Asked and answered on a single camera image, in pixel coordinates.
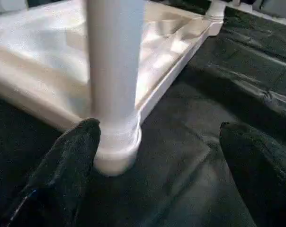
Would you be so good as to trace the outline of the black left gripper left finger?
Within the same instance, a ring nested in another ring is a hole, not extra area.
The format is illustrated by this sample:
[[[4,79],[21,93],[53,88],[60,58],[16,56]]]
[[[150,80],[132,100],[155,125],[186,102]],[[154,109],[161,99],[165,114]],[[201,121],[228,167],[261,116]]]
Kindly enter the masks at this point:
[[[62,134],[5,213],[7,227],[73,227],[98,150],[100,122]]]

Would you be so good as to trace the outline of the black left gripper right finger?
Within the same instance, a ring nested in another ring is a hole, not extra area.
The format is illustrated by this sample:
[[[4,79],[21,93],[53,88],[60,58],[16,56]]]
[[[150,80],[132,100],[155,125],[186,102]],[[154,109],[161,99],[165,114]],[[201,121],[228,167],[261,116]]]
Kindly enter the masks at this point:
[[[286,227],[286,145],[249,125],[224,122],[220,146],[259,227]]]

